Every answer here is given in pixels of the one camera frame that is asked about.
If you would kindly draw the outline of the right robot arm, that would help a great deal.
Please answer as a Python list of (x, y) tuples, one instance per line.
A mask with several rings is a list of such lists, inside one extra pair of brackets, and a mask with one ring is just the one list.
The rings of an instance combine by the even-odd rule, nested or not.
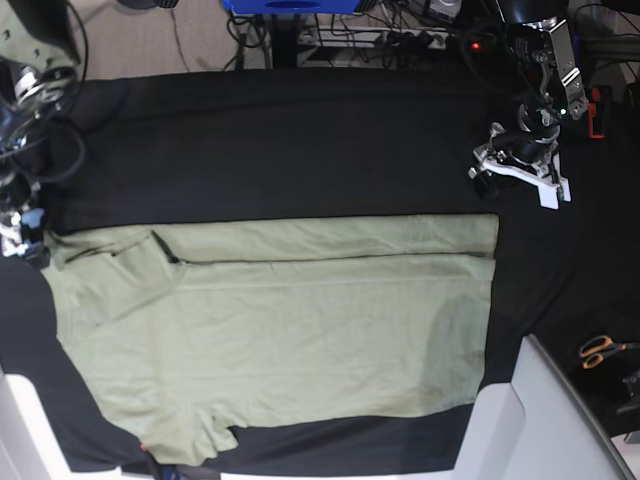
[[(68, 1), (1, 4), (1, 255), (37, 269), (50, 262), (41, 189), (68, 180), (87, 159), (86, 142), (70, 118), (88, 63), (72, 30), (81, 23)], [(75, 160), (58, 171), (20, 161), (55, 130), (75, 140)]]

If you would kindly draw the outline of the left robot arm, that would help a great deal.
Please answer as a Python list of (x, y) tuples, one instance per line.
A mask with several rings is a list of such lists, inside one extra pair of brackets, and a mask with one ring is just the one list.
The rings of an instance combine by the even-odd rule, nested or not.
[(518, 104), (515, 127), (491, 124), (488, 140), (473, 151), (468, 176), (482, 198), (495, 197), (520, 181), (536, 188), (542, 207), (558, 209), (571, 200), (569, 181), (561, 173), (561, 129), (581, 120), (588, 110), (564, 4), (495, 1), (487, 18), (464, 32), (460, 49), (470, 72), (487, 90), (506, 95), (505, 88), (480, 73), (472, 57), (488, 31), (495, 32), (523, 89), (510, 95)]

